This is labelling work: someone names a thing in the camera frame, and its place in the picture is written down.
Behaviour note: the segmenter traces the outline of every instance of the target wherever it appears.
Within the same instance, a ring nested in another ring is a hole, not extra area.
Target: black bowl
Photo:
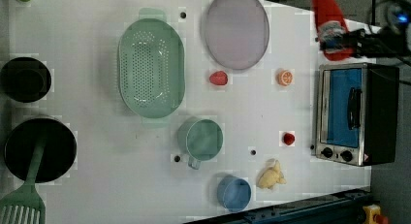
[[[51,87],[48,68],[30,57],[18,57],[9,61],[1,70],[0,77],[6,94],[23,103],[42,99]]]
[[[67,126],[51,118],[27,120],[12,131],[4,147],[6,166],[22,180],[27,177],[34,145],[44,129],[47,142],[36,182],[49,182],[63,176],[76,159],[76,139]]]

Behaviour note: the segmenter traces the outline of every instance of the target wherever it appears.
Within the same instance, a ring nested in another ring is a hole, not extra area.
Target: toaster oven
[[[355,166],[395,161],[399,69],[320,66],[316,156]]]

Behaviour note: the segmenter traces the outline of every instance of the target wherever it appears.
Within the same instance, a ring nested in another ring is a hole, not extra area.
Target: toaster oven knob
[[[326,156],[326,158],[331,158],[332,157],[332,149],[326,147],[321,151],[321,153]]]
[[[350,151],[346,150],[342,152],[340,155],[345,162],[350,162],[351,160],[353,160],[353,154]]]

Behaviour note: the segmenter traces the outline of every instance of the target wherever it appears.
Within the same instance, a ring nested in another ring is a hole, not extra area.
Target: cup handle
[[[202,163],[202,161],[197,160],[193,157],[190,157],[188,159],[188,166],[190,166],[190,168],[198,170],[200,168],[200,164]]]

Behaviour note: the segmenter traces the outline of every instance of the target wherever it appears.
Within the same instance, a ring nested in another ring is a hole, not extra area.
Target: oven door handle
[[[360,127],[361,93],[360,89],[351,87],[348,95],[347,120],[349,130]]]

